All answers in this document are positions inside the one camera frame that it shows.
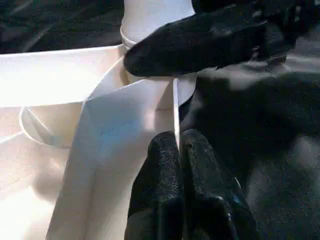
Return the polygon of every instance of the white cardboard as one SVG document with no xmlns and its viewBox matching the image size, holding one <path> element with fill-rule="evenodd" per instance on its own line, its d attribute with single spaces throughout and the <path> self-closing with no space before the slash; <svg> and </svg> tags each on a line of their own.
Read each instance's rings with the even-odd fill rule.
<svg viewBox="0 0 320 240">
<path fill-rule="evenodd" d="M 179 136 L 176 80 L 143 79 L 109 94 L 103 85 L 83 105 L 48 240 L 123 239 L 150 141 L 168 130 Z"/>
</svg>

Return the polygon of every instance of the black glove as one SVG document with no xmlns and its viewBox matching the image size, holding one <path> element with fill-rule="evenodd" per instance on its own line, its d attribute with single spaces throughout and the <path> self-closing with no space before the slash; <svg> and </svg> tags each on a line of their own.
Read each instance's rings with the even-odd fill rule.
<svg viewBox="0 0 320 240">
<path fill-rule="evenodd" d="M 314 0 L 232 2 L 160 27 L 127 52 L 124 66 L 140 77 L 178 76 L 252 58 L 282 60 L 320 20 Z"/>
<path fill-rule="evenodd" d="M 132 187 L 125 239 L 257 239 L 236 179 L 206 138 L 196 130 L 182 134 L 181 156 L 173 132 L 151 141 Z"/>
<path fill-rule="evenodd" d="M 131 193 L 126 240 L 181 240 L 183 184 L 173 132 L 157 135 Z"/>
</svg>

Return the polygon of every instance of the black rubber glove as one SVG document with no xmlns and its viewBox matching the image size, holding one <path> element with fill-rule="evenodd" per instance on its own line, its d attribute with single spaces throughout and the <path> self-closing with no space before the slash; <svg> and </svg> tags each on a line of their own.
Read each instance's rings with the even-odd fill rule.
<svg viewBox="0 0 320 240">
<path fill-rule="evenodd" d="M 150 143 L 131 193 L 126 240 L 181 240 L 183 185 L 175 135 L 168 131 Z"/>
<path fill-rule="evenodd" d="M 255 240 L 256 222 L 235 177 L 197 130 L 181 136 L 187 232 L 192 240 Z"/>
<path fill-rule="evenodd" d="M 189 130 L 181 141 L 181 162 L 173 132 L 151 141 L 132 187 L 125 239 L 257 239 L 236 179 L 219 166 L 206 138 Z"/>
</svg>

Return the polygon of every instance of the finger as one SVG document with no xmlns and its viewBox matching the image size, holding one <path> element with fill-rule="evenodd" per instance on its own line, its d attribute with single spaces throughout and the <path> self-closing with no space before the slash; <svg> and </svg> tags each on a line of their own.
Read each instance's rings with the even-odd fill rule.
<svg viewBox="0 0 320 240">
<path fill-rule="evenodd" d="M 190 239 L 257 239 L 256 222 L 236 179 L 221 167 L 196 130 L 181 136 L 187 229 Z"/>
<path fill-rule="evenodd" d="M 183 194 L 173 132 L 157 135 L 131 192 L 126 240 L 181 240 Z"/>
<path fill-rule="evenodd" d="M 131 48 L 124 66 L 135 76 L 178 76 L 249 61 L 265 22 L 252 4 L 232 5 L 168 23 Z"/>
</svg>

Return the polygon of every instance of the black fabric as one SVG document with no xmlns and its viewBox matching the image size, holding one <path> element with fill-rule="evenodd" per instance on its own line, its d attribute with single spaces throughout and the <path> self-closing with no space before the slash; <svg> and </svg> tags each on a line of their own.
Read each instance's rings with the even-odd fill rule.
<svg viewBox="0 0 320 240">
<path fill-rule="evenodd" d="M 0 2 L 0 54 L 121 43 L 122 0 Z"/>
</svg>

